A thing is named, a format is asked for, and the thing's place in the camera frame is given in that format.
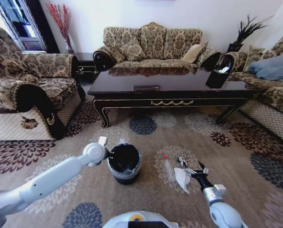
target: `floral upholstered sofa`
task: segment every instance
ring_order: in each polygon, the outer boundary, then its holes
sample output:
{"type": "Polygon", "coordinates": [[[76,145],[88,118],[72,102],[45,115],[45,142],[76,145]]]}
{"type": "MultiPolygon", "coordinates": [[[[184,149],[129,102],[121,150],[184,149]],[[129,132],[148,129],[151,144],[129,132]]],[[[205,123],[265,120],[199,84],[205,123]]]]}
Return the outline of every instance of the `floral upholstered sofa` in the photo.
{"type": "Polygon", "coordinates": [[[66,54],[22,54],[0,28],[0,140],[60,139],[85,97],[66,54]]]}
{"type": "MultiPolygon", "coordinates": [[[[196,28],[165,28],[155,22],[141,28],[107,27],[104,29],[104,45],[94,52],[97,71],[111,67],[186,67],[180,59],[190,47],[199,44],[202,31],[196,28]],[[142,61],[125,61],[119,49],[137,40],[145,56],[142,61]]],[[[189,67],[214,69],[220,52],[207,48],[189,67]]]]}
{"type": "Polygon", "coordinates": [[[248,73],[252,62],[279,55],[283,55],[283,37],[270,50],[251,46],[249,53],[229,52],[224,59],[232,66],[230,80],[242,80],[264,89],[241,110],[283,139],[283,81],[259,79],[248,73]]]}

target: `floral patterned rug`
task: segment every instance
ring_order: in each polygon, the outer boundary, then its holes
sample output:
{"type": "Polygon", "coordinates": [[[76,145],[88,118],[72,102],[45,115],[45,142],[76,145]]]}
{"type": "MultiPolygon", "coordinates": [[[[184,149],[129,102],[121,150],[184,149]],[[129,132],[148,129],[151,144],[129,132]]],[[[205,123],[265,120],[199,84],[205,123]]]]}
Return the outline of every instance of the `floral patterned rug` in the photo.
{"type": "Polygon", "coordinates": [[[100,228],[113,216],[133,211],[158,212],[188,228],[214,227],[198,183],[189,194],[168,178],[167,155],[176,167],[201,161],[208,179],[228,189],[226,202],[251,227],[283,228],[283,143],[250,119],[235,113],[224,125],[217,108],[111,109],[109,128],[101,127],[92,98],[81,105],[59,141],[0,141],[0,190],[15,188],[90,142],[108,137],[107,148],[133,144],[142,155],[138,180],[116,182],[107,162],[82,172],[24,211],[8,216],[5,228],[100,228]]]}

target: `blue pillow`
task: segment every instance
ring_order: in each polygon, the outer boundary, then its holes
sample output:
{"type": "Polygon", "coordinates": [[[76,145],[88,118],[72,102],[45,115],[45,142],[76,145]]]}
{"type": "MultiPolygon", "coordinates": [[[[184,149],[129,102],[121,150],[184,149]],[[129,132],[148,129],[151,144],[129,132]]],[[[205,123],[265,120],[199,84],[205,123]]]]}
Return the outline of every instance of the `blue pillow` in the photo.
{"type": "Polygon", "coordinates": [[[283,55],[253,62],[249,71],[261,79],[283,81],[283,55]]]}

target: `red object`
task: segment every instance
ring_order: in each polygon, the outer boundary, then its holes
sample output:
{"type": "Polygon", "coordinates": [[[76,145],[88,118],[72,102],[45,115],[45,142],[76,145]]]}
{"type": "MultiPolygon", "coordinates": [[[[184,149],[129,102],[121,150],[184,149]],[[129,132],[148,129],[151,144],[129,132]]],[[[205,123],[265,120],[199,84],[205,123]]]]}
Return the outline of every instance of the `red object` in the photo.
{"type": "Polygon", "coordinates": [[[63,38],[66,41],[67,49],[70,53],[74,53],[70,38],[69,38],[69,27],[70,27],[70,20],[71,20],[71,12],[69,7],[66,7],[65,4],[52,4],[47,3],[47,10],[54,19],[55,23],[57,24],[59,31],[63,38]]]}

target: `side table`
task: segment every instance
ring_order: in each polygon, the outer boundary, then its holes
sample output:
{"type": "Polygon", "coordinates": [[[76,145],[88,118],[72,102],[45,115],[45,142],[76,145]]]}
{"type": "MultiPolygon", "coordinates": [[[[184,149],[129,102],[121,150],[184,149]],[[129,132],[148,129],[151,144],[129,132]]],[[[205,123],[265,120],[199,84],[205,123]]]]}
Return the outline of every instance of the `side table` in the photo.
{"type": "Polygon", "coordinates": [[[76,73],[80,75],[83,79],[95,81],[97,74],[95,73],[96,68],[93,61],[93,53],[75,53],[78,58],[78,68],[76,73]]]}

